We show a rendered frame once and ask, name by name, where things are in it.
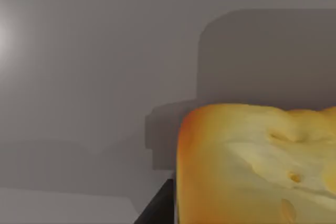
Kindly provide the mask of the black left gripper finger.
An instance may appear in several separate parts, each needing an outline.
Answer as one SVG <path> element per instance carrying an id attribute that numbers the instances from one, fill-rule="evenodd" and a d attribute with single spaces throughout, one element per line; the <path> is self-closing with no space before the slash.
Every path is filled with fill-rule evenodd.
<path id="1" fill-rule="evenodd" d="M 175 224 L 175 180 L 165 181 L 134 224 Z"/>

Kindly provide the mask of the yellow bread loaf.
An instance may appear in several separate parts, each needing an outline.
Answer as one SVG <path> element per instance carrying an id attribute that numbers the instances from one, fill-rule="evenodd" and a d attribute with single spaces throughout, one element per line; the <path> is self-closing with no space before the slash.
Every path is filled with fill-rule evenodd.
<path id="1" fill-rule="evenodd" d="M 178 224 L 336 224 L 336 106 L 194 109 L 176 153 Z"/>

